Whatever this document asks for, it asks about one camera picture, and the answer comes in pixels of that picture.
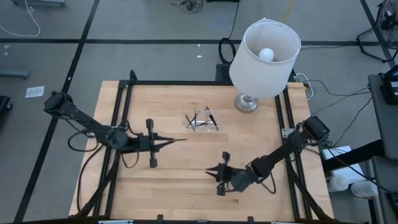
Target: cable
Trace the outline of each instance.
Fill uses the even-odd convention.
[[[203,9],[203,0],[200,0],[200,3],[197,3],[197,0],[184,0],[182,2],[172,3],[174,7],[179,10],[182,10],[186,14],[195,14],[200,12]]]
[[[301,48],[301,50],[308,50],[308,49],[336,49],[336,48],[340,48],[340,47],[354,47],[354,46],[349,46],[349,45],[339,45],[339,46],[332,46],[332,47],[305,47],[305,48]]]
[[[290,11],[293,8],[294,1],[295,0],[290,0],[289,8],[287,9],[287,12],[286,12],[286,15],[285,15],[285,19],[284,19],[284,24],[286,24],[287,19],[289,18],[289,14],[290,14]]]
[[[101,145],[95,152],[93,152],[89,158],[87,158],[86,162],[81,167],[81,171],[79,174],[78,182],[77,182],[77,196],[76,196],[76,206],[77,210],[80,212],[80,189],[81,189],[81,177],[83,176],[83,171],[86,168],[88,162],[103,148],[104,145]]]
[[[348,97],[350,97],[350,96],[356,96],[356,95],[363,94],[363,93],[359,93],[359,92],[360,92],[360,91],[362,91],[362,90],[365,90],[365,89],[367,89],[367,87],[366,87],[366,88],[362,88],[362,89],[358,90],[358,91],[357,91],[356,93],[354,93],[354,94],[347,95],[346,97],[344,97],[344,98],[341,98],[341,99],[337,100],[336,102],[329,104],[329,105],[328,105],[328,106],[326,106],[326,107],[320,108],[320,109],[318,109],[316,112],[312,113],[311,115],[317,114],[318,112],[320,112],[320,111],[323,111],[324,109],[327,109],[327,108],[329,108],[329,107],[331,107],[331,106],[333,106],[333,105],[337,104],[338,102],[340,102],[340,101],[342,101],[342,100],[345,100],[345,99],[347,99],[347,98],[348,98]]]
[[[131,168],[135,167],[135,166],[137,165],[137,163],[138,163],[139,152],[137,152],[137,159],[136,159],[136,162],[135,162],[134,165],[132,165],[132,166],[128,166],[128,165],[127,165],[127,162],[124,160],[123,154],[121,154],[121,156],[122,156],[122,161],[123,161],[123,164],[124,164],[125,168],[131,169]]]
[[[271,175],[271,180],[272,180],[272,185],[274,186],[274,190],[272,191],[272,190],[270,190],[268,187],[267,187],[267,185],[265,185],[264,183],[260,183],[265,189],[267,189],[268,190],[268,192],[269,193],[271,193],[271,194],[276,194],[276,185],[275,185],[275,180],[274,180],[274,176],[272,175],[272,171],[270,170],[269,171],[269,173],[270,173],[270,175]]]
[[[138,133],[135,133],[134,131],[132,131],[131,126],[130,126],[130,122],[126,120],[126,123],[127,123],[127,127],[126,127],[126,129],[124,131],[129,130],[131,132],[131,134],[133,134],[135,136],[138,136]]]
[[[308,100],[311,100],[312,97],[313,97],[313,90],[312,90],[312,86],[311,86],[310,81],[308,80],[307,76],[305,76],[303,73],[297,73],[296,76],[297,76],[297,75],[302,75],[302,76],[305,78],[305,81],[307,81],[308,86],[310,87],[310,91],[311,91],[311,96],[310,96],[309,98],[307,98],[307,101],[308,101]]]
[[[375,181],[373,181],[371,178],[366,177],[365,175],[361,174],[360,172],[358,172],[356,169],[352,168],[350,165],[348,165],[347,163],[345,163],[344,161],[342,161],[341,159],[337,158],[331,151],[330,148],[327,147],[327,149],[329,150],[329,153],[333,156],[333,158],[335,158],[339,163],[343,164],[346,167],[349,167],[351,170],[353,170],[355,173],[357,173],[358,175],[360,175],[361,177],[365,178],[366,180],[372,182],[374,185],[380,187],[381,189],[385,190],[387,193],[390,193],[392,195],[395,195],[393,192],[391,192],[390,190],[388,190],[387,188],[381,186],[380,184],[376,183]]]
[[[324,140],[324,143],[327,143],[326,147],[333,147],[332,142],[329,140]],[[338,149],[338,148],[331,148],[331,150],[334,150],[334,151],[338,152],[339,154],[346,153],[346,151],[344,151],[342,149]]]
[[[365,107],[371,102],[372,98],[370,97],[370,99],[368,100],[368,102],[361,108],[359,109],[359,111],[356,113],[354,120],[349,124],[349,126],[345,129],[345,131],[343,131],[343,134],[341,134],[340,138],[336,141],[335,145],[333,147],[335,147],[337,145],[337,143],[343,138],[344,134],[349,130],[349,128],[353,125],[353,123],[355,122],[356,118],[358,117],[358,115],[360,114],[360,112],[365,109]]]
[[[36,26],[37,26],[38,31],[37,31],[37,34],[36,34],[36,35],[15,34],[15,33],[13,33],[13,32],[9,32],[8,30],[6,30],[2,25],[0,25],[0,28],[1,28],[4,32],[6,32],[6,33],[8,33],[8,34],[11,34],[11,35],[14,35],[14,36],[17,36],[17,37],[38,37],[38,36],[40,35],[40,33],[41,33],[42,30],[40,29],[40,26],[39,26],[38,23],[36,22],[35,18],[33,18],[33,15],[32,15],[32,13],[31,13],[31,11],[29,10],[29,7],[28,7],[28,5],[27,5],[27,0],[25,0],[25,6],[26,6],[26,9],[27,9],[27,12],[28,12],[29,15],[30,15],[30,18],[32,18],[33,22],[34,22],[34,23],[36,24]]]
[[[370,91],[368,91],[368,92],[366,92],[366,93],[359,93],[360,91],[362,91],[362,90],[365,90],[365,89],[367,89],[368,87],[366,87],[366,88],[363,88],[363,89],[360,89],[359,91],[357,91],[356,93],[353,93],[353,94],[349,94],[349,95],[344,95],[344,94],[337,94],[337,93],[331,93],[330,91],[329,91],[329,89],[326,87],[326,85],[321,81],[321,80],[309,80],[309,81],[311,81],[311,82],[319,82],[319,83],[321,83],[322,85],[323,85],[323,87],[325,87],[325,90],[330,94],[330,95],[333,95],[333,96],[353,96],[353,95],[361,95],[361,94],[366,94],[366,93],[370,93]]]
[[[72,126],[76,131],[81,131],[78,128],[76,128],[75,125],[72,124],[72,122],[70,122],[68,119],[64,119],[68,124],[70,124],[70,126]]]
[[[88,132],[88,131],[87,131],[86,129],[83,129],[83,130],[81,130],[81,131],[76,132],[75,134],[72,134],[72,135],[68,138],[68,147],[69,147],[71,150],[76,151],[76,152],[92,152],[92,151],[96,150],[96,149],[98,148],[98,145],[99,145],[99,142],[98,142],[98,139],[97,139],[96,136],[95,136],[95,139],[96,139],[96,146],[95,146],[94,148],[92,148],[92,149],[89,149],[89,150],[77,149],[77,148],[73,147],[73,146],[70,144],[70,142],[72,141],[72,139],[73,139],[74,137],[78,136],[79,134],[84,134],[84,135],[87,137],[87,135],[86,135],[87,132]]]
[[[306,149],[306,150],[308,150],[308,151],[310,151],[310,152],[313,152],[313,153],[315,153],[315,154],[320,155],[319,152],[314,151],[314,150],[312,150],[312,149],[309,149],[309,148],[307,148],[307,147],[305,147],[304,149]]]
[[[235,18],[234,18],[234,22],[233,22],[233,24],[232,24],[231,33],[229,34],[228,39],[230,39],[230,38],[232,37],[232,33],[234,32],[236,17],[237,17],[237,15],[238,15],[239,3],[240,3],[240,1],[238,1],[238,5],[236,5]]]

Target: concrete floor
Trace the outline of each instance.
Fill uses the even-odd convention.
[[[181,13],[173,0],[100,0],[88,39],[159,40],[213,39],[229,36],[236,3],[205,3],[202,12]],[[283,21],[289,0],[241,1],[232,39],[241,39],[253,22],[267,17]],[[34,17],[42,28],[40,39],[80,39],[94,0],[67,0],[67,7],[35,5]],[[379,1],[367,0],[373,16]],[[370,28],[360,1],[301,0],[287,22],[302,41],[354,41]],[[19,34],[36,32],[23,4],[0,2],[0,25]],[[14,108],[0,130],[0,223],[12,222],[51,117],[42,111],[52,90],[61,90],[78,44],[4,43],[15,38],[0,30],[0,67],[26,69],[28,80],[0,78],[0,95],[12,97]],[[367,41],[377,41],[374,34]],[[214,80],[220,63],[217,44],[85,44],[68,91],[79,109],[93,115],[103,80],[127,79],[133,69],[140,80]],[[380,56],[380,47],[367,47]],[[367,57],[358,47],[301,51],[295,71],[322,80],[334,93],[353,93],[367,85],[367,76],[389,70],[388,64]],[[43,97],[25,99],[26,88],[45,86]],[[338,97],[312,83],[312,112]],[[319,117],[336,141],[370,95],[353,96],[322,111]],[[73,132],[58,122],[44,166],[28,206],[25,221],[66,217],[76,186],[82,154],[67,148]],[[356,148],[379,138],[374,110],[369,105],[340,141]],[[85,141],[79,140],[84,147]],[[370,221],[366,200],[350,192],[330,194],[335,217],[347,222]]]

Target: silver lamp base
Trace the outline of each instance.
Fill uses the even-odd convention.
[[[259,106],[259,100],[240,93],[235,98],[235,107],[242,113],[251,113]]]

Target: pen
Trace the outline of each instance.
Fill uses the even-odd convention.
[[[219,131],[220,129],[218,128],[217,123],[216,123],[216,120],[214,120],[214,117],[213,117],[213,115],[211,114],[209,107],[206,106],[205,111],[206,111],[206,114],[207,114],[207,115],[209,116],[209,118],[211,119],[211,121],[213,122],[214,126],[216,127],[216,130]]]

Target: wooden table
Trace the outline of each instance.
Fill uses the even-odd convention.
[[[118,83],[102,84],[94,115],[100,123],[110,124]],[[255,112],[244,114],[234,107],[237,93],[234,86],[134,85],[128,116],[132,130],[146,133],[145,120],[152,118],[154,130],[161,136],[188,141],[163,148],[157,154],[155,169],[149,168],[149,153],[141,153],[137,166],[132,169],[125,168],[121,162],[111,218],[153,220],[163,214],[165,220],[244,221],[253,216],[255,221],[294,221],[284,161],[272,170],[277,187],[274,195],[263,186],[252,184],[243,193],[232,192],[220,197],[216,194],[217,183],[204,172],[222,161],[223,151],[231,154],[230,166],[244,167],[255,157],[269,154],[282,144],[275,100],[260,100]],[[310,112],[303,85],[289,83],[289,95],[295,122],[308,118]],[[285,114],[283,97],[281,100]],[[194,133],[186,129],[182,111],[192,111],[195,107],[203,110],[205,106],[213,112],[220,131]],[[94,145],[94,140],[89,140],[87,149]],[[82,204],[97,188],[103,153],[104,150],[96,155],[84,172]],[[87,152],[83,161],[90,154]],[[133,164],[136,154],[125,155],[125,158],[128,164]],[[326,214],[333,217],[319,156],[303,151],[302,160],[309,192]],[[264,183],[272,188],[271,178]],[[76,212],[75,193],[70,214]]]

